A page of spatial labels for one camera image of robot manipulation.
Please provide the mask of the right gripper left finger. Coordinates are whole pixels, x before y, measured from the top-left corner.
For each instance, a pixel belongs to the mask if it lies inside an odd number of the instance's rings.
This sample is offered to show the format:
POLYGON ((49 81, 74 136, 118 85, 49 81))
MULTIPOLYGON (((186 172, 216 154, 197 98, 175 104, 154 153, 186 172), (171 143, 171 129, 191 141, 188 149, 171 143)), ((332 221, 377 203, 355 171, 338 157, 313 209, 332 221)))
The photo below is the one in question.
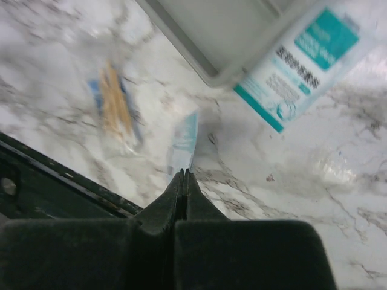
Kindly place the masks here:
POLYGON ((133 217, 14 219, 1 227, 2 289, 172 289, 184 172, 133 217))

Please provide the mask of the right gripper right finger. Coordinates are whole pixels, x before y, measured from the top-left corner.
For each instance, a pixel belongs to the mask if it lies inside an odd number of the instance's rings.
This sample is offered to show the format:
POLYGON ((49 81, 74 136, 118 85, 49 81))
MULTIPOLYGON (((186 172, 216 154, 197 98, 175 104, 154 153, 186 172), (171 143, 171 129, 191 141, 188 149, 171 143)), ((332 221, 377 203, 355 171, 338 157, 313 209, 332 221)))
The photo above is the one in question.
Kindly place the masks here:
POLYGON ((175 224, 176 289, 334 289, 317 231, 304 221, 233 221, 184 176, 185 216, 175 224))

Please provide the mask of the blue white bandage packets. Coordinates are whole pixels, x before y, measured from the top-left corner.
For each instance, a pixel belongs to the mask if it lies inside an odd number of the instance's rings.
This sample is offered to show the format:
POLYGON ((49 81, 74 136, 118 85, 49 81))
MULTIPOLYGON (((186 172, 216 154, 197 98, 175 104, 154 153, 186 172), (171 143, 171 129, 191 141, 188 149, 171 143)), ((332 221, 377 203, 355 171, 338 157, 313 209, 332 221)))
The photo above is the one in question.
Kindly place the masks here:
POLYGON ((198 111, 185 116, 175 127, 167 152, 167 178, 170 181, 181 169, 190 169, 198 134, 198 111))

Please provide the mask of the cotton swab pack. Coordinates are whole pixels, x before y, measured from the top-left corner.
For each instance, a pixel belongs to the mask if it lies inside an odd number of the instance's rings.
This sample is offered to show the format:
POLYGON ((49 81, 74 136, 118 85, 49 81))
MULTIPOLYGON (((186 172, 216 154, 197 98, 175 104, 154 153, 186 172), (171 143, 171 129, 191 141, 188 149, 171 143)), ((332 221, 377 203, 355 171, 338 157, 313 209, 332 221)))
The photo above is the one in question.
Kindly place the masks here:
POLYGON ((106 61, 87 85, 96 105, 102 144, 117 152, 135 152, 141 145, 132 120, 131 105, 115 65, 106 61))

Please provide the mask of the grey plastic tray insert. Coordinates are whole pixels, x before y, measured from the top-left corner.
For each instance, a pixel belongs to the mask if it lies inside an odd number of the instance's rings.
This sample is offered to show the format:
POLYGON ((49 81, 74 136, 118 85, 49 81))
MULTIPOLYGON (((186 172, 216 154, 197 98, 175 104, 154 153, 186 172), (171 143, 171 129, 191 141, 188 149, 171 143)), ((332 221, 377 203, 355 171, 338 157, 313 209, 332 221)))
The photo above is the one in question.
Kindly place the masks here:
POLYGON ((139 1, 139 6, 210 87, 236 83, 310 1, 139 1))

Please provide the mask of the teal gauze dressing packet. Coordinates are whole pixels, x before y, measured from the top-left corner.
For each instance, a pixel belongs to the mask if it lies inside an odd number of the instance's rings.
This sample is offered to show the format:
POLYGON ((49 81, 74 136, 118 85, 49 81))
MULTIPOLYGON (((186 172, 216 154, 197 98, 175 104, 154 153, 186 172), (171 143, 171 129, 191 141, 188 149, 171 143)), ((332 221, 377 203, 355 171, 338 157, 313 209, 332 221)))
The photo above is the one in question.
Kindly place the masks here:
POLYGON ((297 20, 235 92, 282 132, 366 55, 382 18, 356 1, 319 1, 297 20))

